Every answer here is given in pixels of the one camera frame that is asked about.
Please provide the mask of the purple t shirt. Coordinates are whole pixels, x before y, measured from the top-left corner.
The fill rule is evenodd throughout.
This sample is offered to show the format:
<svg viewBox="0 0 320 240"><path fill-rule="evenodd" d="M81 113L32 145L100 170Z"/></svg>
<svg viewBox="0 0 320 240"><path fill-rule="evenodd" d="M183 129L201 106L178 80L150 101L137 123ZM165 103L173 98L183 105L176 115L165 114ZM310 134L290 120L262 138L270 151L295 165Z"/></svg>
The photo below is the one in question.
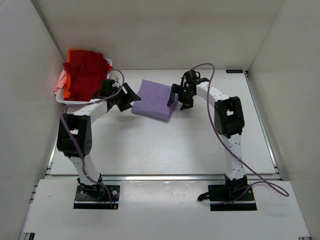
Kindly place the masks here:
<svg viewBox="0 0 320 240"><path fill-rule="evenodd" d="M141 100L133 103L131 112L168 122L178 105L178 99L175 97L174 102L167 106L170 94L170 86L143 79L137 92Z"/></svg>

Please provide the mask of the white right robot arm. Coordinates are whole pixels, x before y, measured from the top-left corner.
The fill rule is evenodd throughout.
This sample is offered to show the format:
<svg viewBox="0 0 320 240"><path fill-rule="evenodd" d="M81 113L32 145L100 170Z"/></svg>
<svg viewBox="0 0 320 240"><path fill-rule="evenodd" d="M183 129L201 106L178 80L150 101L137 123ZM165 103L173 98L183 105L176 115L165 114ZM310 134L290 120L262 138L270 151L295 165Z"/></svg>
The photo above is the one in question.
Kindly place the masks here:
<svg viewBox="0 0 320 240"><path fill-rule="evenodd" d="M237 96L224 94L211 85L211 81L195 70L184 73L180 84L172 84L168 106L176 100L182 106L181 110L191 109L194 106L194 96L206 100L207 110L213 107L213 116L209 115L210 123L218 140L225 148L225 175L222 191L229 200L236 200L247 188L248 179L241 162L241 139L245 120L241 100Z"/></svg>

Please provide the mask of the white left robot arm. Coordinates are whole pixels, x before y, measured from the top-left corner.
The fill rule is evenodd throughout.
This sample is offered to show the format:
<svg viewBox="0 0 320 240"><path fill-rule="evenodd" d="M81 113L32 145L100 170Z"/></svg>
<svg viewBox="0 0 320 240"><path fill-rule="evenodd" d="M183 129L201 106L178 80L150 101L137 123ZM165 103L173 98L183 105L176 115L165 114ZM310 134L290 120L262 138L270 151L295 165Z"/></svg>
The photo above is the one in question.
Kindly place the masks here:
<svg viewBox="0 0 320 240"><path fill-rule="evenodd" d="M63 113L60 118L57 149L73 163L81 190L94 201L111 193L90 155L93 146L92 123L113 106L123 112L133 107L132 102L141 100L126 82L120 84L113 79L105 79L90 102L78 104L77 111Z"/></svg>

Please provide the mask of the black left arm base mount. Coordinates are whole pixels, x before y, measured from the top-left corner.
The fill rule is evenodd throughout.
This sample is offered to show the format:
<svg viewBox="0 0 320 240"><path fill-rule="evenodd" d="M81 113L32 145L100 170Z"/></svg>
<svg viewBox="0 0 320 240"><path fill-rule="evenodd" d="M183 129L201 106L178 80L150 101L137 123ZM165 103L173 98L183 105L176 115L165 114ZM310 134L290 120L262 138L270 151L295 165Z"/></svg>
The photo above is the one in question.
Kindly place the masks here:
<svg viewBox="0 0 320 240"><path fill-rule="evenodd" d="M85 210L117 210L120 200L120 185L106 185L106 189L99 184L84 185L77 178L77 189L74 197L73 208Z"/></svg>

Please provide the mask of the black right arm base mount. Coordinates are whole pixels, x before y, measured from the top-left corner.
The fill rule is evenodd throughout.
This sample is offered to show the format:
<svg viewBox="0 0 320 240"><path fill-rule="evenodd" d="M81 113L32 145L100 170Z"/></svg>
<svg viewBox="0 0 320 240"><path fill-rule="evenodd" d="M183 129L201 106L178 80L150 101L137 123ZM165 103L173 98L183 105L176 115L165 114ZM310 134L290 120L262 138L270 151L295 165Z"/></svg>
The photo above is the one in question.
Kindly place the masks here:
<svg viewBox="0 0 320 240"><path fill-rule="evenodd" d="M224 177L224 184L211 184L208 191L197 197L198 202L209 200L212 212L256 211L257 205L252 187L246 176L240 179Z"/></svg>

